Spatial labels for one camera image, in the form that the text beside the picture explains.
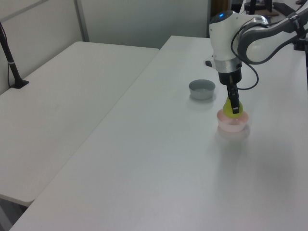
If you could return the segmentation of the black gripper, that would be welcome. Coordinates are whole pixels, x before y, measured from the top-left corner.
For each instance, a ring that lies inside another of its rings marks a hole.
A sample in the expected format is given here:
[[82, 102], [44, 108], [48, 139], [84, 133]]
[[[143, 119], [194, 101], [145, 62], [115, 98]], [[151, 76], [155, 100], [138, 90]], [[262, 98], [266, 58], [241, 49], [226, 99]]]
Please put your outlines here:
[[239, 94], [236, 84], [242, 80], [241, 69], [237, 69], [230, 73], [218, 72], [219, 81], [223, 85], [227, 85], [228, 106], [227, 109], [231, 114], [240, 113]]

